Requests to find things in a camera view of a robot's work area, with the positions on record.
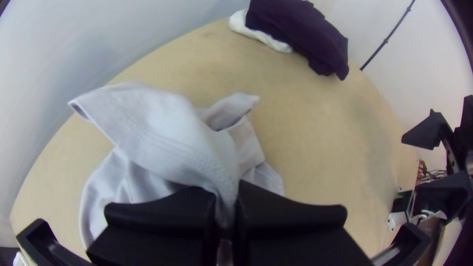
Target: white towel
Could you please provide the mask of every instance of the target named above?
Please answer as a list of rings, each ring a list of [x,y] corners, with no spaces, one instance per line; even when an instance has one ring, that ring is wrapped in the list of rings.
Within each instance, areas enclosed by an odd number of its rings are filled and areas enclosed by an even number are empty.
[[[243,34],[250,38],[259,40],[260,42],[266,44],[267,46],[271,47],[272,49],[281,52],[281,53],[290,53],[292,52],[292,47],[282,41],[275,40],[271,37],[271,35],[264,33],[262,31],[255,31],[251,30],[246,27],[246,13],[248,12],[247,9],[240,10],[233,14],[229,21],[228,27],[232,29],[232,31]]]
[[[69,104],[115,148],[82,191],[80,235],[87,248],[105,229],[110,202],[142,203],[199,186],[217,196],[216,219],[232,225],[240,179],[283,195],[282,179],[264,163],[245,116],[258,96],[234,94],[208,109],[137,82],[105,86]]]

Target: white cloth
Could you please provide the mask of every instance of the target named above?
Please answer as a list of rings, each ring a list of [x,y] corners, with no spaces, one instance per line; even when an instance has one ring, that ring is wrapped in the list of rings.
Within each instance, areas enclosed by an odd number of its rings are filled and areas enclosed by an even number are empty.
[[[105,86],[72,100],[71,107],[115,145],[82,191],[81,240],[87,248],[105,229],[110,202],[157,200],[186,186],[217,196],[216,219],[234,219],[243,178],[284,193],[245,116],[258,96],[234,94],[209,109],[195,110],[183,96],[137,82]]]
[[[247,9],[240,10],[233,14],[229,21],[228,27],[232,29],[232,31],[243,34],[250,38],[259,40],[260,42],[266,44],[267,46],[271,47],[272,49],[281,52],[281,53],[290,53],[292,52],[292,47],[282,41],[275,40],[271,37],[271,35],[264,33],[262,31],[254,31],[246,27],[246,13],[248,12]]]

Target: round table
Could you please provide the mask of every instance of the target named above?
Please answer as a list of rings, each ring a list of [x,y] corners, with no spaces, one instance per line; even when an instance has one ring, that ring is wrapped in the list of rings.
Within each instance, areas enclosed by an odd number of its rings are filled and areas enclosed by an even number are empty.
[[[251,120],[286,197],[342,204],[346,230],[371,257],[390,244],[386,219],[399,186],[412,189],[415,150],[376,87],[353,64],[344,81],[319,76],[296,53],[278,53],[220,20],[158,48],[110,83],[139,80],[210,106],[233,92],[261,96]],[[112,148],[74,114],[45,147],[10,216],[15,233],[45,219],[59,242],[86,257],[78,230],[84,182]]]

